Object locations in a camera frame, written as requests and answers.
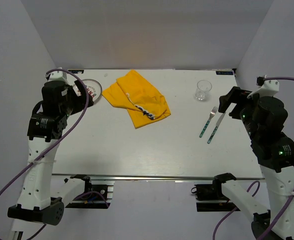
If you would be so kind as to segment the white printed plate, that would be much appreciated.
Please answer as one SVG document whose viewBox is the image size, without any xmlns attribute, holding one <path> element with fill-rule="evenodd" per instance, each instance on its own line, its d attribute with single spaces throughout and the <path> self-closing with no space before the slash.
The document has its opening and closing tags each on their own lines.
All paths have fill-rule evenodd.
<svg viewBox="0 0 294 240">
<path fill-rule="evenodd" d="M 88 108 L 93 106 L 102 96 L 102 85 L 94 79 L 85 78 L 82 80 L 84 85 L 86 86 L 88 95 L 91 99 L 88 102 Z M 81 106 L 84 108 L 86 103 L 86 96 L 82 96 L 82 90 L 84 89 L 81 84 L 77 83 L 77 80 L 72 85 L 73 91 L 76 94 L 76 97 L 73 98 L 73 102 L 75 106 Z"/>
</svg>

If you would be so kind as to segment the fork with teal handle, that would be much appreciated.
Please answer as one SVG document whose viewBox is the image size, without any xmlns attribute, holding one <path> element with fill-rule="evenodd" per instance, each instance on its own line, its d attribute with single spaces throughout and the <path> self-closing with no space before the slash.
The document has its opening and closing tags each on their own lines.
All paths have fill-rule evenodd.
<svg viewBox="0 0 294 240">
<path fill-rule="evenodd" d="M 217 106 L 213 107 L 213 109 L 210 111 L 209 118 L 208 118 L 206 124 L 204 125 L 204 127 L 203 127 L 201 133 L 199 134 L 199 137 L 200 137 L 200 138 L 203 137 L 203 135 L 204 135 L 204 133 L 205 133 L 207 127 L 209 126 L 209 124 L 210 124 L 212 118 L 216 115 L 217 111 L 218 111 L 218 107 L 217 107 Z"/>
</svg>

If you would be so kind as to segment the knife with teal handle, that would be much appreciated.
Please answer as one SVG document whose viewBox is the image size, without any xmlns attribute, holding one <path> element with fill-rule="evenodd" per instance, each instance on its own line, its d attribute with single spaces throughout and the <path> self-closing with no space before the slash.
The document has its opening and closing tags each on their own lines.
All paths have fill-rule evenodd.
<svg viewBox="0 0 294 240">
<path fill-rule="evenodd" d="M 213 140 L 213 138 L 214 138 L 214 136 L 215 136 L 215 134 L 216 134 L 216 132 L 217 132 L 217 130 L 218 130 L 218 128 L 219 128 L 219 126 L 220 126 L 222 120 L 224 119 L 225 115 L 226 115 L 226 113 L 223 113 L 223 114 L 219 117 L 219 119 L 217 120 L 217 122 L 216 122 L 216 124 L 215 124 L 215 128 L 213 129 L 213 131 L 212 131 L 212 133 L 211 133 L 209 139 L 207 140 L 207 144 L 210 144 L 211 141 Z"/>
</svg>

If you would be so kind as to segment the clear drinking glass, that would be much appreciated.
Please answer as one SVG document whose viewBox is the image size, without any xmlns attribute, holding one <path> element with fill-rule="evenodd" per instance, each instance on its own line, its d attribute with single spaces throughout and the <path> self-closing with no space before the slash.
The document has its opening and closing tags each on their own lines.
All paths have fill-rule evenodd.
<svg viewBox="0 0 294 240">
<path fill-rule="evenodd" d="M 207 80 L 197 82 L 194 98 L 198 101 L 204 101 L 212 90 L 212 84 Z"/>
</svg>

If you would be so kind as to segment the yellow Pikachu cloth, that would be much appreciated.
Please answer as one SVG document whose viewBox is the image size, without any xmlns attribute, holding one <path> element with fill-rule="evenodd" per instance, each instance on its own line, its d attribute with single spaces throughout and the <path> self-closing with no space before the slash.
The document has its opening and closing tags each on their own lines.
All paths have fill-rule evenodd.
<svg viewBox="0 0 294 240">
<path fill-rule="evenodd" d="M 102 95 L 114 108 L 126 109 L 136 129 L 171 115 L 165 96 L 133 69 L 119 77 Z"/>
</svg>

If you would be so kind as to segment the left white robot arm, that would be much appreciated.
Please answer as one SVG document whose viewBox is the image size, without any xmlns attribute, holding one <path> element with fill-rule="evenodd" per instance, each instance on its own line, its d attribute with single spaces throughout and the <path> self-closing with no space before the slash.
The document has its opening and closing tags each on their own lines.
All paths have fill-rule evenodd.
<svg viewBox="0 0 294 240">
<path fill-rule="evenodd" d="M 8 208 L 12 219 L 56 226 L 62 219 L 65 205 L 79 196 L 86 200 L 93 187 L 84 180 L 68 181 L 63 189 L 51 195 L 55 156 L 61 141 L 69 135 L 94 103 L 83 81 L 76 76 L 77 94 L 66 75 L 74 73 L 54 68 L 45 77 L 42 101 L 32 110 L 28 125 L 29 157 L 21 194 L 17 203 Z"/>
</svg>

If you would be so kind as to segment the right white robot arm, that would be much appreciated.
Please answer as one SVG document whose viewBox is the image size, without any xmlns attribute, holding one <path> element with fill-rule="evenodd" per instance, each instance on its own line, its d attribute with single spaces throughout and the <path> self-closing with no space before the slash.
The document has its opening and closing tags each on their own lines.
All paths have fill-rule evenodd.
<svg viewBox="0 0 294 240">
<path fill-rule="evenodd" d="M 268 191 L 269 207 L 257 202 L 237 182 L 224 173 L 215 176 L 213 195 L 228 198 L 251 222 L 258 240 L 294 240 L 294 141 L 283 133 L 288 117 L 275 90 L 250 92 L 233 87 L 219 98 L 219 112 L 241 120 L 250 139 Z"/>
</svg>

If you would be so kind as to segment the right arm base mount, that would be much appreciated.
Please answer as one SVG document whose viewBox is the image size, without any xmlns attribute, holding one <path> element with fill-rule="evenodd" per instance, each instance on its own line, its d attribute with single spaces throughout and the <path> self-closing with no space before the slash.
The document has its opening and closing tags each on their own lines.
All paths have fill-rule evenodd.
<svg viewBox="0 0 294 240">
<path fill-rule="evenodd" d="M 195 196 L 197 212 L 230 212 L 236 207 L 226 197 L 218 196 L 212 184 L 195 184 L 190 192 Z"/>
</svg>

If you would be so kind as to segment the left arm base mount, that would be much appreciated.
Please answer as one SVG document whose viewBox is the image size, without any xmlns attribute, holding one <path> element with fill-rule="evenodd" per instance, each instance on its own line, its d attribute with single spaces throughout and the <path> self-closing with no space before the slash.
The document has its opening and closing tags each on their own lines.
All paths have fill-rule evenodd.
<svg viewBox="0 0 294 240">
<path fill-rule="evenodd" d="M 108 209 L 114 192 L 114 183 L 107 180 L 92 180 L 85 174 L 72 175 L 65 178 L 69 180 L 82 180 L 84 184 L 84 196 L 74 199 L 66 208 L 70 209 Z"/>
</svg>

